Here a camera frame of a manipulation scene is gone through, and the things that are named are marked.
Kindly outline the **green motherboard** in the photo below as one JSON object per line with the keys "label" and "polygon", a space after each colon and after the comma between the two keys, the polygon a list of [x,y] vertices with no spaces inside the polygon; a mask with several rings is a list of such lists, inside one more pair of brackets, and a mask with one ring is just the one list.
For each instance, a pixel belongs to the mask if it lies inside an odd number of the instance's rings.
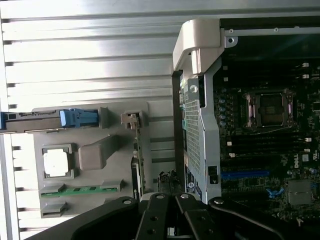
{"label": "green motherboard", "polygon": [[[296,126],[268,132],[243,125],[243,94],[288,88],[296,93]],[[269,171],[281,181],[308,179],[320,194],[320,59],[223,60],[213,76],[220,174]]]}

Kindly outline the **grey chipset heatsink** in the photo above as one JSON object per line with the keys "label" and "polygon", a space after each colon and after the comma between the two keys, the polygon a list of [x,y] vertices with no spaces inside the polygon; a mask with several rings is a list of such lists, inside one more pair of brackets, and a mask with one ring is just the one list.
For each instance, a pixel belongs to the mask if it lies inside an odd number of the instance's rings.
{"label": "grey chipset heatsink", "polygon": [[292,206],[312,203],[311,182],[308,179],[288,182],[288,202]]}

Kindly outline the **green RAM stick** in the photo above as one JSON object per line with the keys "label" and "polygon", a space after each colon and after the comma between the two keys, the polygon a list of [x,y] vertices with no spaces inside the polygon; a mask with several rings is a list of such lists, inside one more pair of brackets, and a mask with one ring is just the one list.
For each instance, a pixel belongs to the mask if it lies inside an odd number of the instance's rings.
{"label": "green RAM stick", "polygon": [[92,195],[100,193],[116,193],[119,189],[117,187],[102,187],[102,186],[78,186],[78,187],[66,187],[63,186],[59,190],[51,190],[48,192],[40,193],[42,198],[54,198],[54,197],[67,197],[77,195]]}

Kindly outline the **black open PC case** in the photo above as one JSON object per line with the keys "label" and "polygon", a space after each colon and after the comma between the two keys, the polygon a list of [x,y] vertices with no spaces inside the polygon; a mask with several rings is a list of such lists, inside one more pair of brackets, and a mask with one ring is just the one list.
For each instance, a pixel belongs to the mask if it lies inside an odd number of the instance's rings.
{"label": "black open PC case", "polygon": [[185,22],[173,53],[179,76],[183,167],[202,196],[218,193],[209,170],[220,174],[220,133],[214,111],[214,74],[224,60],[262,62],[320,60],[320,17],[203,18]]}

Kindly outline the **grey parts rack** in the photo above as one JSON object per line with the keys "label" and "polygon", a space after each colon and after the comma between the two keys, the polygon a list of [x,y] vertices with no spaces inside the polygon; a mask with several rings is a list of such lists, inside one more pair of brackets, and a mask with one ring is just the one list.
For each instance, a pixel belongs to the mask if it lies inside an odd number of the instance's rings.
{"label": "grey parts rack", "polygon": [[[42,218],[76,216],[121,196],[133,197],[131,160],[135,132],[125,128],[123,113],[140,113],[144,161],[151,158],[148,113],[145,102],[108,102],[38,107],[35,112],[83,109],[98,110],[98,126],[68,128],[33,133],[40,215]],[[60,150],[67,153],[68,172],[51,177],[45,173],[44,154]],[[62,187],[116,187],[118,192],[62,197],[41,197],[40,193]]]}

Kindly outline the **hard disk blue carrier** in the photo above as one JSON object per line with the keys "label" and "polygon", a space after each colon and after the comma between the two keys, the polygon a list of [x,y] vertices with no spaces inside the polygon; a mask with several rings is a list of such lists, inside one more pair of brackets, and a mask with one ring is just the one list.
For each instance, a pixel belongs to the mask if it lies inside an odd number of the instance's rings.
{"label": "hard disk blue carrier", "polygon": [[54,109],[32,112],[0,112],[0,134],[55,132],[81,127],[97,127],[96,109]]}

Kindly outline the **silver CPU chip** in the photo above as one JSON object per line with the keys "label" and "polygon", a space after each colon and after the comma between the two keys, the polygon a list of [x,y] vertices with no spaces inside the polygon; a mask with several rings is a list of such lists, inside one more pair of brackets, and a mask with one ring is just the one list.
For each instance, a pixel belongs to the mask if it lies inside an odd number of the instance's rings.
{"label": "silver CPU chip", "polygon": [[43,158],[44,171],[50,177],[62,177],[69,171],[68,156],[63,150],[49,150]]}

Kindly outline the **metal CPU socket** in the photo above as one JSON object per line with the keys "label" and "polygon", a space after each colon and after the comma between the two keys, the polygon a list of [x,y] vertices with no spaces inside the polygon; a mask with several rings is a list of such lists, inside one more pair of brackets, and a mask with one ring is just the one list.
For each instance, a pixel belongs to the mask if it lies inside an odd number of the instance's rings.
{"label": "metal CPU socket", "polygon": [[251,90],[242,95],[243,127],[254,132],[271,132],[297,125],[294,99],[289,88]]}

